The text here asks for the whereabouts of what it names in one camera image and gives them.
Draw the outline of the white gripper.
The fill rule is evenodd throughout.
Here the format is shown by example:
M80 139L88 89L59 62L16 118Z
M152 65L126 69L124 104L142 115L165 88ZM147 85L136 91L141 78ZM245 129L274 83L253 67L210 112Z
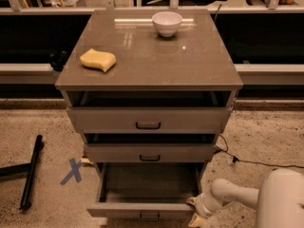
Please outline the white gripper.
M196 197L186 200L187 204L194 205L196 212L188 223L189 228L200 228L205 219L213 216L220 208L221 202L218 201L211 192L201 193Z

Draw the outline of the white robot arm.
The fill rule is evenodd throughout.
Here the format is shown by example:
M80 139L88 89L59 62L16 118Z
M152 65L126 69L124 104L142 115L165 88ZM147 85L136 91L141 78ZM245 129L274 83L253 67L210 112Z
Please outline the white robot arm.
M304 175L289 169L270 172L258 189L214 180L208 192L186 201L195 208L188 226L201 226L218 210L241 203L256 211L256 228L304 228Z

